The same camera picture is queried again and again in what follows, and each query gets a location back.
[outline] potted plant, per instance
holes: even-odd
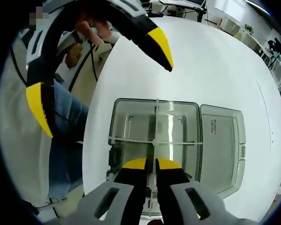
[[[249,26],[248,24],[245,24],[244,28],[249,32],[249,34],[253,35],[254,31],[251,26]]]

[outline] person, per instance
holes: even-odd
[[[97,34],[89,24],[96,27]],[[75,29],[95,45],[111,35],[107,22],[83,11]],[[60,200],[82,184],[82,146],[77,141],[83,141],[88,108],[54,80],[55,120],[64,138],[48,137],[27,103],[26,52],[24,42],[17,37],[0,81],[0,146],[22,199],[42,207],[48,198]],[[67,65],[70,68],[75,63],[68,58]]]
[[[273,51],[275,49],[275,43],[273,40],[269,40],[268,42],[268,47],[271,51]]]

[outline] ceiling light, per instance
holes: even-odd
[[[248,0],[245,0],[247,3],[249,3],[250,5],[252,6],[255,6],[256,8],[262,10],[263,12],[265,12],[266,14],[270,15],[269,12],[267,12],[264,8],[260,7],[259,5],[256,5],[255,3],[251,2],[251,1],[248,1]]]

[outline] blue jeans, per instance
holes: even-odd
[[[82,184],[82,144],[88,107],[54,81],[55,121],[63,138],[52,138],[49,158],[49,198],[61,200]]]

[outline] white tabletop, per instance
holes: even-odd
[[[281,181],[281,98],[270,71],[246,45],[213,27],[175,17],[153,21],[168,38],[174,69],[169,73],[124,37],[116,43],[89,108],[82,159],[85,194],[105,181],[109,169],[116,99],[196,102],[242,111],[244,178],[224,202],[233,215],[260,221]]]

